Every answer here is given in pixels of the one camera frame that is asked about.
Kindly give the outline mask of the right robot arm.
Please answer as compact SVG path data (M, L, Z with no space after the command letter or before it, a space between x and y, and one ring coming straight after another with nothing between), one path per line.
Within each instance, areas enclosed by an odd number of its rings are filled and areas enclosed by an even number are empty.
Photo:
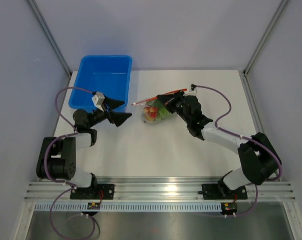
M158 95L157 99L170 113L184 120L193 137L218 144L239 157L240 168L228 172L216 183L202 185L200 194L205 200L245 200L245 185L261 185L276 171L281 172L281 160L265 134L258 132L247 137L223 129L202 113L195 95L182 90Z

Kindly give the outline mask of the green fake lettuce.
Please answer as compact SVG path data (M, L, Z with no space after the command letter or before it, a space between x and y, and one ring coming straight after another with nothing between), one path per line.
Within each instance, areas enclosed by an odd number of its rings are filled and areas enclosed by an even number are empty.
M158 108L157 118L154 121L161 121L172 116L172 114L166 110L165 106L157 99L154 99L152 101L147 101L145 103L145 107L151 107L151 106Z

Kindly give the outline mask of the red fake strawberry bunch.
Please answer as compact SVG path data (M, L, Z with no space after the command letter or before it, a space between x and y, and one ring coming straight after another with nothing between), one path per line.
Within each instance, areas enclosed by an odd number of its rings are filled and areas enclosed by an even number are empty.
M146 106L143 108L143 116L147 121L154 121L157 118L158 108Z

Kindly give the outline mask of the clear zip top bag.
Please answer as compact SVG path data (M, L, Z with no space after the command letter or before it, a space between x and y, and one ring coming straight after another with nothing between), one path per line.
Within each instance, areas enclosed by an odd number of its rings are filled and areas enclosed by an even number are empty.
M177 116L176 113L170 113L157 96L136 101L131 106L139 109L140 119L145 124L157 124Z

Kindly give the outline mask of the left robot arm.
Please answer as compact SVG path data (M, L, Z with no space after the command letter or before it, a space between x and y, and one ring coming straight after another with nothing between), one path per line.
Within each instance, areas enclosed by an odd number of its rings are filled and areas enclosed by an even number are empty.
M93 128L104 120L119 127L131 113L116 112L124 101L95 93L92 102L96 107L92 112L77 109L73 113L75 131L59 137L45 137L42 142L36 174L39 179L64 183L71 189L72 200L113 199L113 184L98 183L93 173L77 166L77 150L89 148L97 141L97 131Z

